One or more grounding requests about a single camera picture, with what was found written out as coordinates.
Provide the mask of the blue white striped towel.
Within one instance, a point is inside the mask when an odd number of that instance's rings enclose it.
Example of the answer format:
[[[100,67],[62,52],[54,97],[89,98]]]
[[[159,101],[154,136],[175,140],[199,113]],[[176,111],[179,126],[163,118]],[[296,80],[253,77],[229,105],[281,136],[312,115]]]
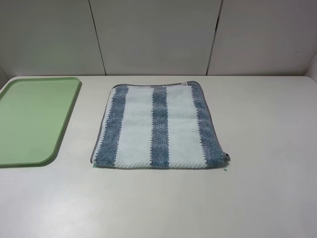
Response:
[[[109,94],[91,163],[115,169],[209,169],[230,161],[196,81],[118,84]]]

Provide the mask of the green plastic tray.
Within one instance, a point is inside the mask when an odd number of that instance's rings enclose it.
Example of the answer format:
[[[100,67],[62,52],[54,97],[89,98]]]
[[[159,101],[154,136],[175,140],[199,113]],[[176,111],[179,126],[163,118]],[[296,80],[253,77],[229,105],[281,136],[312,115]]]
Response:
[[[1,167],[42,165],[57,153],[81,88],[76,77],[24,78],[0,93]]]

